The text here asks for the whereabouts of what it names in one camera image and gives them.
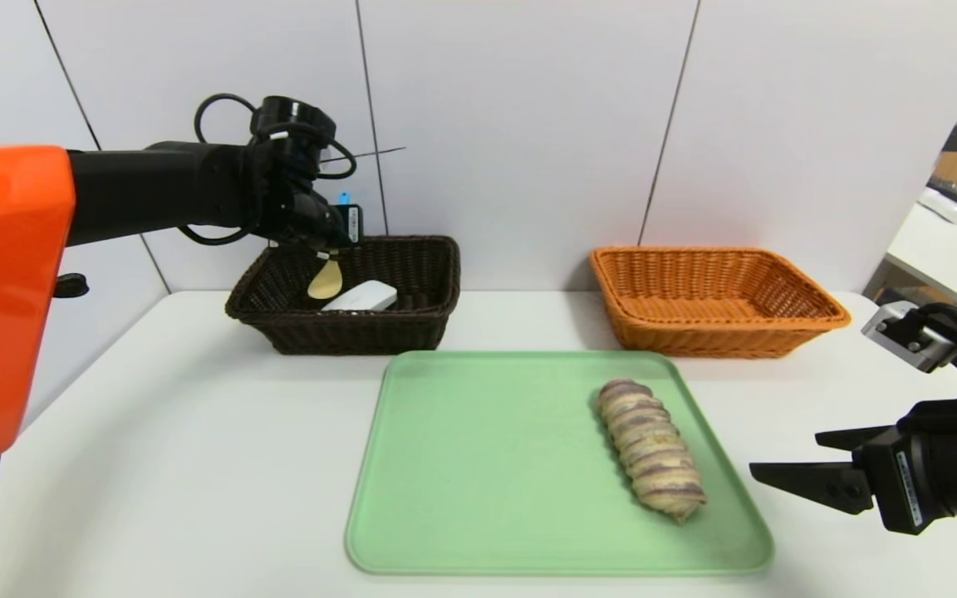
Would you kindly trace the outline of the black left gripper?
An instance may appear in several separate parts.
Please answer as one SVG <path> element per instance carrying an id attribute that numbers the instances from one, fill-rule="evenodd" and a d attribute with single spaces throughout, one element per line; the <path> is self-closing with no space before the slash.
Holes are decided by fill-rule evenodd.
<path id="1" fill-rule="evenodd" d="M 364 239 L 362 207 L 353 203 L 331 205 L 330 232 L 326 236 L 329 247 L 356 247 Z"/>

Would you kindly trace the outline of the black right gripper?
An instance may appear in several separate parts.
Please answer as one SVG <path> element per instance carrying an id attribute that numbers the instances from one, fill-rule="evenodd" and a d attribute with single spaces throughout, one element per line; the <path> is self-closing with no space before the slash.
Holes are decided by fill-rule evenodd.
<path id="1" fill-rule="evenodd" d="M 891 532 L 918 535 L 957 517 L 957 433 L 904 432 L 892 425 L 832 430 L 817 445 L 853 452 L 851 463 L 752 463 L 759 483 L 851 515 L 874 507 Z"/>

